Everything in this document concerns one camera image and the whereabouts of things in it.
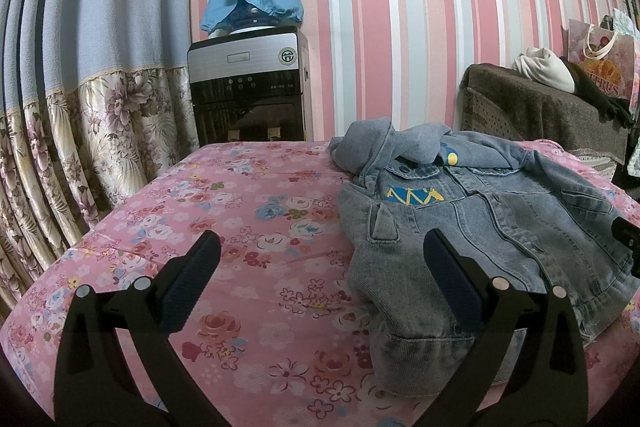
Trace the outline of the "blue denim hooded jacket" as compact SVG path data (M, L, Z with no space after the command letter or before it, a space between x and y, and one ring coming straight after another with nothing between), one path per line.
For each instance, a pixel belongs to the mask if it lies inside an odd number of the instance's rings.
M395 395L440 392L474 340L427 268L431 230L519 291L564 287L585 343L638 289L631 251L612 235L618 210L536 150L443 124L398 131L378 118L354 122L329 151L352 175L338 196L354 247L347 280L370 310L375 376Z

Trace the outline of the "black garment on cabinet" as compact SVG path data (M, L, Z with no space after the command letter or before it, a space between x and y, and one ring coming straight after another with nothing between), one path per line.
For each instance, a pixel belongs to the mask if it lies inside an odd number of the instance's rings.
M615 121L623 129L632 128L634 117L629 112L629 102L627 100L606 95L579 65L570 62L565 56L561 56L560 60L574 80L575 94L582 101L597 109L600 121Z

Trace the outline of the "pink floral gift bag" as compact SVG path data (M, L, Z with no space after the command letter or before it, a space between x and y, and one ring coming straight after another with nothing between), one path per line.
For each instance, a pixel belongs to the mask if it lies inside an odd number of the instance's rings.
M634 110L639 95L638 39L570 20L567 57L578 64L604 94L624 98Z

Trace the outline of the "pink floral bed sheet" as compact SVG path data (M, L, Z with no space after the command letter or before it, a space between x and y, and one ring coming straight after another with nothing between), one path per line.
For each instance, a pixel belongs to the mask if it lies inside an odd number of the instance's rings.
M11 374L35 400L40 419L58 425L56 356L76 289L119 291L142 275L155 277L212 231L221 243L218 267L169 341L225 426L420 426L442 390L395 395L375 376L371 314L347 280L354 247L338 213L338 196L352 175L335 165L330 143L203 147L55 261L1 331ZM638 204L597 183L559 145L514 143L582 176L618 217L638 227ZM605 381L602 340L618 326L638 329L639 286L607 329L591 343L582 340L588 412L593 388ZM514 334L482 407L500 399L524 338L524 331Z

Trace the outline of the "white folded garment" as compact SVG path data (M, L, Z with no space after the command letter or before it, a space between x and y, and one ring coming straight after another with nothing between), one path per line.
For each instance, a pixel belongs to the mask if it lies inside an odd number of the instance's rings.
M576 93L576 83L561 59L548 48L527 48L514 58L512 68L520 75L547 87Z

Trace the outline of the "brown fuzzy blanket cover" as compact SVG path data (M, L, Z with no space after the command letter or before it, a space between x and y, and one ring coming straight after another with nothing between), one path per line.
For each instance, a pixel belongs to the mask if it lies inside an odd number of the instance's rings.
M628 131L574 94L491 64L471 65L461 88L464 130L514 141L547 139L567 152L591 150L626 162Z

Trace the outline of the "white quilted blanket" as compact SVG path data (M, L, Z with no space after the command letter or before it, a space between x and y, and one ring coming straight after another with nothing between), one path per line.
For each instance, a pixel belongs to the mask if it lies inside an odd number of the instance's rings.
M640 30L637 28L634 21L628 14L619 9L613 10L612 26L613 30L620 35L640 39Z

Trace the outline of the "silver black water dispenser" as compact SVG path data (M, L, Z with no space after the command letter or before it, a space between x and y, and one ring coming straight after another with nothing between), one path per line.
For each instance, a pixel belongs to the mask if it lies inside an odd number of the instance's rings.
M210 38L186 58L201 145L314 139L308 42L298 28Z

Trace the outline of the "blue floral curtain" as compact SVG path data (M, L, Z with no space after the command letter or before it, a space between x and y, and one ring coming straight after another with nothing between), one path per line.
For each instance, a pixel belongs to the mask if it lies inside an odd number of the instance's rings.
M196 149L190 0L1 0L1 309Z

